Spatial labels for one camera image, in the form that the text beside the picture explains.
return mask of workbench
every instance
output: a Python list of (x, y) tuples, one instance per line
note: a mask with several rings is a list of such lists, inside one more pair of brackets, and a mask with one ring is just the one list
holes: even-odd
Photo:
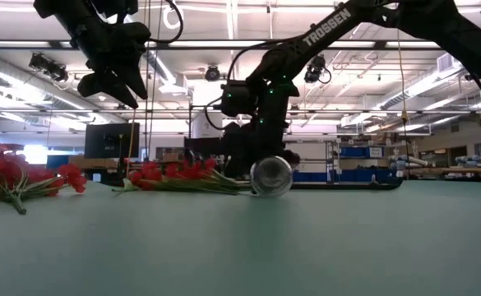
[(0, 295), (481, 295), (481, 183), (0, 203)]

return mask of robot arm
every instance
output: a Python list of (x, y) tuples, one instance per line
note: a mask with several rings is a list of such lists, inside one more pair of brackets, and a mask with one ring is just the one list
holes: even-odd
[[(396, 9), (385, 5), (398, 3)], [(224, 146), (243, 138), (242, 147), (227, 153), (247, 168), (268, 156), (284, 154), (283, 130), (290, 96), (298, 96), (293, 78), (330, 44), (361, 22), (398, 28), (420, 39), (436, 42), (464, 67), (481, 77), (481, 29), (465, 19), (454, 0), (349, 0), (327, 18), (312, 25), (303, 35), (286, 39), (269, 50), (245, 81), (228, 81), (223, 86), (222, 113), (235, 117), (252, 115), (253, 120), (238, 129), (228, 126)]]

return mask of desk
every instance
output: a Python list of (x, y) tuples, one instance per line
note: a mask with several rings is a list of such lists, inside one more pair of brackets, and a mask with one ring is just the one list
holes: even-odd
[(0, 203), (0, 295), (481, 295), (481, 183)]

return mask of monitor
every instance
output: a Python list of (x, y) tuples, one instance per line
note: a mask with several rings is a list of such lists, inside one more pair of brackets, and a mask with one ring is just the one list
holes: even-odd
[[(85, 158), (127, 158), (131, 145), (132, 123), (89, 124), (86, 126)], [(140, 124), (134, 123), (131, 157), (140, 157)]]

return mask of bouquet of flowers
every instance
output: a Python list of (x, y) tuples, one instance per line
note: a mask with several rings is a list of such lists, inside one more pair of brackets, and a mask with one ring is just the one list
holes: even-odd
[(86, 178), (73, 164), (58, 170), (59, 177), (45, 168), (28, 164), (23, 155), (0, 156), (0, 201), (11, 203), (19, 214), (26, 214), (23, 201), (36, 197), (55, 197), (60, 189), (71, 186), (85, 191)]
[(214, 192), (236, 195), (250, 187), (226, 178), (215, 171), (215, 161), (197, 161), (161, 164), (150, 162), (143, 164), (141, 171), (129, 173), (126, 189), (172, 192)]

